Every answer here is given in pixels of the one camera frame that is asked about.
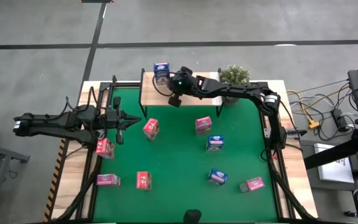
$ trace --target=green mat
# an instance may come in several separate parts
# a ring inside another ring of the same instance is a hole
[[[120,187],[99,187],[94,222],[182,222],[188,209],[202,212],[201,222],[277,221],[267,163],[260,159],[264,148],[257,108],[241,100],[224,108],[220,118],[215,107],[149,107],[149,118],[160,123],[155,141],[145,138],[147,122],[138,104],[139,89],[114,91],[122,109],[142,117],[124,132],[124,144],[116,146],[115,159],[103,159],[101,173],[117,174]],[[195,135],[195,119],[210,116],[210,134]],[[109,139],[115,141],[115,131]],[[208,135],[223,135],[219,152],[206,152]],[[228,174],[225,185],[207,181],[212,169]],[[152,190],[136,189],[136,172],[152,174]],[[265,187],[242,194],[239,184],[262,177]]]

